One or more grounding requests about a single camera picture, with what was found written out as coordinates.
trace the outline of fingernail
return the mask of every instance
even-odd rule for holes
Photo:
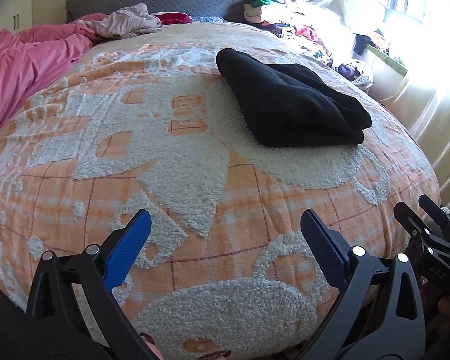
[[[209,353],[207,355],[203,355],[197,358],[197,360],[216,360],[221,357],[227,358],[232,354],[231,350],[221,350],[219,352]]]
[[[145,341],[149,342],[150,344],[155,345],[155,340],[151,335],[147,333],[139,333],[139,336],[145,338]]]

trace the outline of pink bedding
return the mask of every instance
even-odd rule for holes
[[[23,102],[68,71],[96,33],[80,24],[43,25],[13,35],[0,32],[0,127]]]

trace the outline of bed sheet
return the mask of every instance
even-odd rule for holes
[[[358,98],[373,121],[365,142],[258,145],[217,71],[225,47],[304,64]],[[146,208],[152,234],[113,292],[133,326],[166,359],[270,355],[309,337],[337,296],[300,233],[303,211],[391,257],[406,241],[393,207],[418,211],[423,193],[440,199],[423,152],[328,67],[247,25],[165,26],[90,50],[0,132],[0,288],[24,308],[45,250],[80,252]]]

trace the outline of green cloth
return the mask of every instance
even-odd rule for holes
[[[380,51],[379,49],[373,47],[372,45],[368,44],[365,46],[367,50],[370,50],[373,54],[375,54],[378,58],[380,58],[383,62],[385,62],[390,68],[392,68],[394,71],[396,71],[398,74],[400,74],[402,77],[405,77],[405,74],[407,74],[408,70],[405,66],[395,61],[393,58],[390,58],[387,54]]]
[[[254,8],[261,7],[262,5],[278,4],[272,0],[252,0],[250,5]]]

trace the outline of gray crumpled cloth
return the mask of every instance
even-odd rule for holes
[[[139,3],[121,8],[103,20],[79,21],[103,38],[126,39],[133,36],[157,32],[162,27],[158,17],[148,13],[147,5]]]

